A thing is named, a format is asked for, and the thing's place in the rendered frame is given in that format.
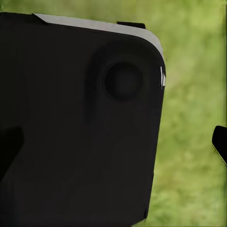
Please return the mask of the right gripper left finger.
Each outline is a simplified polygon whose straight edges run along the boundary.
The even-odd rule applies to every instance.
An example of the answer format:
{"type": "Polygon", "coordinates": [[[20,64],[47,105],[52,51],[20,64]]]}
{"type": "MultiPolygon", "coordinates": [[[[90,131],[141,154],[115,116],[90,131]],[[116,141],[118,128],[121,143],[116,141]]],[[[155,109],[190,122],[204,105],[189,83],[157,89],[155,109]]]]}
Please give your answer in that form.
{"type": "Polygon", "coordinates": [[[0,131],[0,182],[24,143],[24,135],[20,126],[0,131]]]}

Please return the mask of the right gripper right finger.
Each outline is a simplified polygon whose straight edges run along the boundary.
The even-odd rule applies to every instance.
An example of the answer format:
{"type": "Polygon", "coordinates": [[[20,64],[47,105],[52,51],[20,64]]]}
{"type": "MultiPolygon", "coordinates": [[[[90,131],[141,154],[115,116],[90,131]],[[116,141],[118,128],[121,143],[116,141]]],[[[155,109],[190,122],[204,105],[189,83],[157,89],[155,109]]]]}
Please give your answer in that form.
{"type": "Polygon", "coordinates": [[[222,126],[216,126],[212,143],[219,152],[220,156],[223,158],[227,164],[227,128],[222,126]]]}

